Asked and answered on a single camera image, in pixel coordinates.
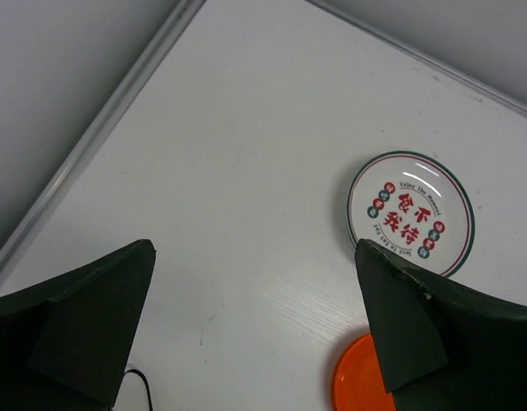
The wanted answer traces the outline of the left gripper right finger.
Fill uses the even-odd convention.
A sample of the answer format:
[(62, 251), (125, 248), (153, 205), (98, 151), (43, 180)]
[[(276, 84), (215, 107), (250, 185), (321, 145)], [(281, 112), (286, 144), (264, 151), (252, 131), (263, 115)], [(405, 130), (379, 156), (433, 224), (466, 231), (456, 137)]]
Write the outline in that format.
[(527, 306), (418, 267), (371, 240), (354, 254), (398, 410), (527, 410)]

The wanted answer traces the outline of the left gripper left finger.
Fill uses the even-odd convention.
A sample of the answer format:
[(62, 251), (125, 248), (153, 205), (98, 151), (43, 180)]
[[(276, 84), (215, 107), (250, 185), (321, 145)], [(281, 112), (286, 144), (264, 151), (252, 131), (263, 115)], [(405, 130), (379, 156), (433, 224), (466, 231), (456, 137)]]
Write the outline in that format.
[(0, 297), (0, 410), (110, 410), (156, 262), (134, 241)]

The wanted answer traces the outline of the orange plate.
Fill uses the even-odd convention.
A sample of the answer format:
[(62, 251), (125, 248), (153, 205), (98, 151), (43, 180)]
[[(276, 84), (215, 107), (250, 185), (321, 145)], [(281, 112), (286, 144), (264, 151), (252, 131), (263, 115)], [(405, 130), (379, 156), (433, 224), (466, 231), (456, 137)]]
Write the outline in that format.
[(340, 356), (332, 377), (331, 400), (336, 411), (394, 411), (394, 399), (382, 381), (374, 341), (367, 333)]

